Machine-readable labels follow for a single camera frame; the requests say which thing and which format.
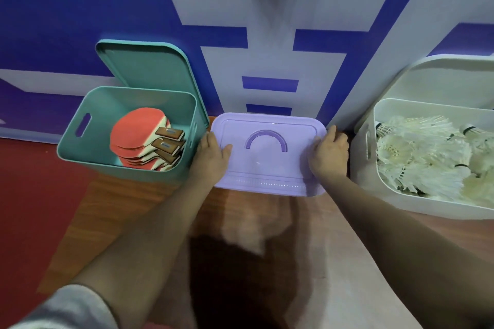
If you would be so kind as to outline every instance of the pile of shuttlecocks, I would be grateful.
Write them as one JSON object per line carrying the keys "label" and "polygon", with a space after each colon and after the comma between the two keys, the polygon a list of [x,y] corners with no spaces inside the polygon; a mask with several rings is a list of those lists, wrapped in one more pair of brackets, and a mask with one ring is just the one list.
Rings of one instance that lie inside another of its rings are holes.
{"label": "pile of shuttlecocks", "polygon": [[377,170],[410,195],[494,208],[494,133],[444,116],[376,124]]}

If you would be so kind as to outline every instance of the red carpet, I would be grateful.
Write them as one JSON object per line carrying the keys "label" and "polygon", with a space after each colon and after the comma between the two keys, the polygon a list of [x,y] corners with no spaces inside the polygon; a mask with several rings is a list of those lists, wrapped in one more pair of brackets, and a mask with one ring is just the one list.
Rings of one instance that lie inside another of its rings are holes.
{"label": "red carpet", "polygon": [[0,139],[0,329],[26,315],[94,171],[51,144]]}

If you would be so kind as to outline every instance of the floor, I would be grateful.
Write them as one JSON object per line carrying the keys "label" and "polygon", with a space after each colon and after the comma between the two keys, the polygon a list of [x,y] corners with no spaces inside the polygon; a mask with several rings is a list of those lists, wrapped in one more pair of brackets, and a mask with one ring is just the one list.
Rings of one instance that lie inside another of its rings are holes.
{"label": "floor", "polygon": [[[8,163],[0,170],[6,327],[174,188],[96,176],[59,161],[49,145],[0,139],[0,148]],[[40,175],[30,162],[50,169]],[[494,262],[494,221],[413,215]],[[213,189],[150,320],[185,329],[231,327],[239,318],[256,327],[419,328],[328,195]]]}

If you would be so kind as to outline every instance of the teal plastic lid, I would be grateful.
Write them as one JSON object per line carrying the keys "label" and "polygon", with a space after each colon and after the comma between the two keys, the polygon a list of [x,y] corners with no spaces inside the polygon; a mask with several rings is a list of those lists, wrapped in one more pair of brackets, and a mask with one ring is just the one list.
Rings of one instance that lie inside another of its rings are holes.
{"label": "teal plastic lid", "polygon": [[189,61],[180,48],[162,42],[102,39],[96,44],[96,52],[126,87],[191,93],[197,99],[204,125],[209,125]]}

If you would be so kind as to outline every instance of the forearm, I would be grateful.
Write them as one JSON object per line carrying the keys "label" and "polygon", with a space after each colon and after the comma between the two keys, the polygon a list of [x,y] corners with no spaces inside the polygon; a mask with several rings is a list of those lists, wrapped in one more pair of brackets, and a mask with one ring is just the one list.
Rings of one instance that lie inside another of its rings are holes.
{"label": "forearm", "polygon": [[473,327],[472,323],[492,317],[490,264],[344,176],[322,184],[392,289],[424,327]]}
{"label": "forearm", "polygon": [[74,278],[102,296],[121,329],[145,322],[210,190],[207,183],[186,181]]}

